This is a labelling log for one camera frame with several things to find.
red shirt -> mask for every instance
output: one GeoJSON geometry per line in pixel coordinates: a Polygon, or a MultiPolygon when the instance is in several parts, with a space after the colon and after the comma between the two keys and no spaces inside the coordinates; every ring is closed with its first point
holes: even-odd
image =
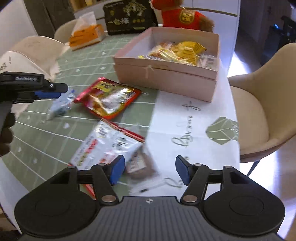
{"type": "Polygon", "coordinates": [[[183,8],[161,12],[164,27],[200,29],[200,17],[203,14],[183,8]]]}

stuffed toy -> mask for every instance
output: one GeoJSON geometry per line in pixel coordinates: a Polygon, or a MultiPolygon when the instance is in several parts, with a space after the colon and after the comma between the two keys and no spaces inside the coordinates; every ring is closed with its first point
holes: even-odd
{"type": "Polygon", "coordinates": [[[214,22],[203,14],[180,7],[183,0],[152,0],[152,6],[161,10],[164,27],[189,28],[213,32],[214,22]]]}

pink box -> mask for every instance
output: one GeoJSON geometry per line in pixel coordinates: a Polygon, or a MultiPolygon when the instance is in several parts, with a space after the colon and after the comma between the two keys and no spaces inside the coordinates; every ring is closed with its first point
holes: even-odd
{"type": "Polygon", "coordinates": [[[184,28],[151,27],[114,56],[120,83],[138,85],[211,102],[218,71],[161,60],[140,59],[160,42],[198,42],[218,58],[219,35],[184,28]]]}

black gift bag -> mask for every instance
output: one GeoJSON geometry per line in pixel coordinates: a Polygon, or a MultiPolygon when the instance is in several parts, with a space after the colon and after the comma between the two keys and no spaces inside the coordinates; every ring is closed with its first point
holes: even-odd
{"type": "Polygon", "coordinates": [[[148,0],[123,0],[105,4],[105,22],[109,35],[141,33],[157,25],[148,0]]]}

finger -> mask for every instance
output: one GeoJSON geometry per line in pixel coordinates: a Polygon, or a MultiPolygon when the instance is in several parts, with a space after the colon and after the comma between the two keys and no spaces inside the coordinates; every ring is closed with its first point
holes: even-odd
{"type": "Polygon", "coordinates": [[[1,143],[11,143],[13,139],[13,132],[9,128],[2,129],[0,134],[1,143]]]}
{"type": "Polygon", "coordinates": [[[0,143],[0,156],[6,155],[10,152],[10,146],[8,144],[0,143]]]}
{"type": "Polygon", "coordinates": [[[15,124],[15,114],[14,113],[9,113],[6,116],[6,119],[3,124],[3,128],[9,128],[12,127],[15,124]]]}

